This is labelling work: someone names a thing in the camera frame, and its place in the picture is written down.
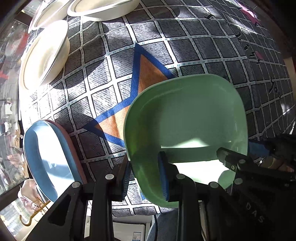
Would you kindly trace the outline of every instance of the green bowl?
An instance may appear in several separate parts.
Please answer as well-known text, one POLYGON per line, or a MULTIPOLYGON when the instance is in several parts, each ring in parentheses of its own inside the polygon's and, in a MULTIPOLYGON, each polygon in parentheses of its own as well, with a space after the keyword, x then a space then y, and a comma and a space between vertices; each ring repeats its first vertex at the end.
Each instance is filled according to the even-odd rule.
POLYGON ((218 182, 223 188, 235 173, 219 160, 224 147, 247 154, 248 134, 240 95, 224 78, 196 74, 166 80, 141 92, 124 122, 124 143, 144 196, 161 207, 178 207, 163 196, 157 154, 194 181, 218 182))

